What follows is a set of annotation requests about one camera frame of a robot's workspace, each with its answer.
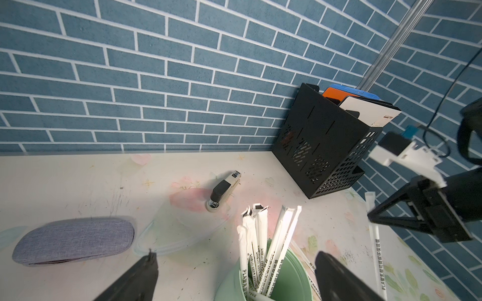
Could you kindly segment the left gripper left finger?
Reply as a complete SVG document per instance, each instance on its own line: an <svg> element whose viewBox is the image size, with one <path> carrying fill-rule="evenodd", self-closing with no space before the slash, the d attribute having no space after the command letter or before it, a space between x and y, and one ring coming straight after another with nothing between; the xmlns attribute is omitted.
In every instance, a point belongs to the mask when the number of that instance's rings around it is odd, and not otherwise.
<svg viewBox="0 0 482 301"><path fill-rule="evenodd" d="M157 256L154 252L149 252L103 291L95 301L152 300L158 276Z"/></svg>

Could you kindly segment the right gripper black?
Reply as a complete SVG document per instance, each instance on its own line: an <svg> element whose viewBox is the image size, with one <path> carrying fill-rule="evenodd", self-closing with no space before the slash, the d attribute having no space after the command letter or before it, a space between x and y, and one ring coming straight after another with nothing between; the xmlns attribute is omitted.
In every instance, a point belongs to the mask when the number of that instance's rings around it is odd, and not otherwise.
<svg viewBox="0 0 482 301"><path fill-rule="evenodd" d="M372 223L414 228L441 243L474 237L467 224L481 220L481 168L450 176L446 186L416 176L368 212Z"/></svg>

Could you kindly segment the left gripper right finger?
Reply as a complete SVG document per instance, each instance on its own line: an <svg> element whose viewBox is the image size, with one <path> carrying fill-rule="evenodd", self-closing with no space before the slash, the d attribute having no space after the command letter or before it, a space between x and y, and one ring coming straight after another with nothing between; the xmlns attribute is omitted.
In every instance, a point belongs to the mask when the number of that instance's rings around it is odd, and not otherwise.
<svg viewBox="0 0 482 301"><path fill-rule="evenodd" d="M315 267L322 301L383 301L381 296L329 253L319 252Z"/></svg>

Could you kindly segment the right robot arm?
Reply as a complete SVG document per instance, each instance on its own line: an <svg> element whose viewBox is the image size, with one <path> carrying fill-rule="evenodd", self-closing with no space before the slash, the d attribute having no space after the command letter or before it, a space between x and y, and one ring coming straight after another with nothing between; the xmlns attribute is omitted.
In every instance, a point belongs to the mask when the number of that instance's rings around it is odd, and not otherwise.
<svg viewBox="0 0 482 301"><path fill-rule="evenodd" d="M481 220L481 159L469 156L469 145L473 134L481 135L481 100L467 105L461 115L458 151L478 168L444 178L435 169L441 159L432 150L389 132L370 158L383 166L404 166L417 176L371 209L370 222L434 235L442 243L473 239L466 225Z"/></svg>

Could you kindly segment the wrapped straws in cup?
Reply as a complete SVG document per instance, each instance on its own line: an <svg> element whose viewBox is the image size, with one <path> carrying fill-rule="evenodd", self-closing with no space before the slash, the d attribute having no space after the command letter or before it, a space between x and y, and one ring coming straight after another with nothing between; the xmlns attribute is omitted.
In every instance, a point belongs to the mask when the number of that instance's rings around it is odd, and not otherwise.
<svg viewBox="0 0 482 301"><path fill-rule="evenodd" d="M302 210L282 207L271 239L267 206L257 203L242 213L237 232L240 281L247 300L271 297Z"/></svg>

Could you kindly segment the green cylindrical cup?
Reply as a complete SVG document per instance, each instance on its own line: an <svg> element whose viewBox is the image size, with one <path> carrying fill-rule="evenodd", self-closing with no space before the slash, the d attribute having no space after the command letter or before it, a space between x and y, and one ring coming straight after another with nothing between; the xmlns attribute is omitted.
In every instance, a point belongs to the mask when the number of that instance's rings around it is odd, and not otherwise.
<svg viewBox="0 0 482 301"><path fill-rule="evenodd" d="M278 274L271 298L272 300L313 300L310 280L305 268L290 248ZM218 287L214 300L246 300L242 290L239 260Z"/></svg>

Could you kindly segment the purple fabric glasses case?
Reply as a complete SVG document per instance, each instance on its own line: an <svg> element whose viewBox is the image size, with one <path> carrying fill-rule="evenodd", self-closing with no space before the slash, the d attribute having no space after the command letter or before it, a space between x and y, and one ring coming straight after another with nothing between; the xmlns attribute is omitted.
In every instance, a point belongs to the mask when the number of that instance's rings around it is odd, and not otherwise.
<svg viewBox="0 0 482 301"><path fill-rule="evenodd" d="M133 224L122 218L56 221L27 233L12 260L29 267L110 257L128 250L134 237Z"/></svg>

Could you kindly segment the black mesh file holder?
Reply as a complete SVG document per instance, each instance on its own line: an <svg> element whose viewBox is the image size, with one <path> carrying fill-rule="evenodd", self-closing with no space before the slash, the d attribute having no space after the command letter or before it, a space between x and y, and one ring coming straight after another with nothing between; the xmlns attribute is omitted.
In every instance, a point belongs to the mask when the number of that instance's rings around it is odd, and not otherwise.
<svg viewBox="0 0 482 301"><path fill-rule="evenodd" d="M363 175L359 162L382 133L302 84L272 153L309 199L351 187Z"/></svg>

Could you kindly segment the blue folder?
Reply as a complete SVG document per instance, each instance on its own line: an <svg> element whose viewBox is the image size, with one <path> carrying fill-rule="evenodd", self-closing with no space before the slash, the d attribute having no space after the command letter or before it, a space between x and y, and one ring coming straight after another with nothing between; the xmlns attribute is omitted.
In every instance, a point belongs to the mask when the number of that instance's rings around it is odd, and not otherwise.
<svg viewBox="0 0 482 301"><path fill-rule="evenodd" d="M359 90L359 89L356 89L356 88L351 88L351 87L344 86L344 85L331 84L330 88L334 88L334 89L337 89L337 90L340 90L340 91L343 91L343 92L358 95L358 96L365 97L365 98L372 99L372 100L381 100L381 98L379 96L375 95L375 94L371 94L369 92Z"/></svg>

